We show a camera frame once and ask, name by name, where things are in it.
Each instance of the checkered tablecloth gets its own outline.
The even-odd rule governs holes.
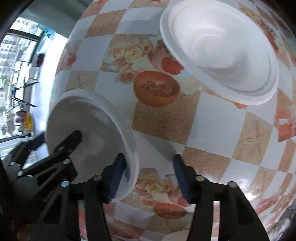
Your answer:
[[[132,129],[140,173],[132,193],[105,206],[114,237],[160,241],[189,229],[194,206],[177,185],[175,153],[211,181],[237,182],[268,230],[295,198],[295,37],[266,2],[222,0],[262,28],[279,59],[279,88],[273,98],[258,106],[241,105],[202,85],[166,49],[159,20],[177,1],[94,1],[62,53],[51,105],[72,89],[95,91],[117,107]],[[151,78],[151,72],[165,74],[171,88],[161,94],[169,97],[148,98],[139,90],[140,80]],[[219,203],[214,206],[216,240]]]

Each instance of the building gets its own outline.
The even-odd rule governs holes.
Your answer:
[[[6,105],[6,91],[4,88],[0,88],[0,107]]]
[[[11,26],[11,29],[36,34],[38,24],[30,20],[18,17]],[[30,40],[7,34],[0,44],[0,73],[9,79],[14,65],[23,57],[30,44]]]

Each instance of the red object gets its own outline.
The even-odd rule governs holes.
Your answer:
[[[169,57],[165,57],[161,61],[161,67],[163,71],[168,72],[172,75],[180,74],[184,67],[178,63],[178,61],[173,60]]]
[[[44,53],[41,53],[38,55],[38,59],[37,59],[37,66],[38,67],[40,67],[43,64],[44,57],[45,57]]]
[[[67,67],[70,66],[71,64],[75,63],[77,57],[75,53],[69,53],[68,55],[68,63],[67,63]]]
[[[237,102],[233,102],[234,105],[240,110],[240,109],[245,109],[247,106],[245,104],[240,104]]]
[[[187,211],[185,208],[171,203],[157,203],[154,206],[154,212],[165,219],[179,219],[185,217]]]
[[[80,207],[78,208],[78,216],[79,216],[80,236],[87,240],[85,213],[84,213],[84,210],[82,210]]]
[[[256,213],[257,214],[262,213],[263,211],[265,211],[266,209],[274,205],[277,202],[277,200],[278,200],[278,197],[262,199],[257,205],[257,207],[255,208]]]
[[[183,197],[180,197],[178,199],[178,204],[180,206],[183,206],[183,207],[189,207],[190,206],[190,204],[188,204],[188,202]]]
[[[99,0],[98,4],[105,4],[106,2],[108,2],[108,0]]]

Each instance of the yellow object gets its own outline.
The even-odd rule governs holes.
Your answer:
[[[25,115],[25,129],[28,131],[33,131],[33,122],[30,113]]]

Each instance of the glass window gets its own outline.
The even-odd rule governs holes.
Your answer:
[[[17,18],[17,20],[13,23],[10,29],[20,30],[25,33],[37,36],[41,36],[43,32],[40,28],[38,28],[38,23],[21,17]]]
[[[0,139],[21,134],[21,124],[16,123],[16,112],[20,107],[12,109],[12,90],[24,85],[28,75],[28,62],[33,54],[37,42],[7,34],[3,42],[16,43],[17,49],[12,47],[9,52],[14,54],[0,54]],[[15,97],[23,99],[24,89],[15,92]]]

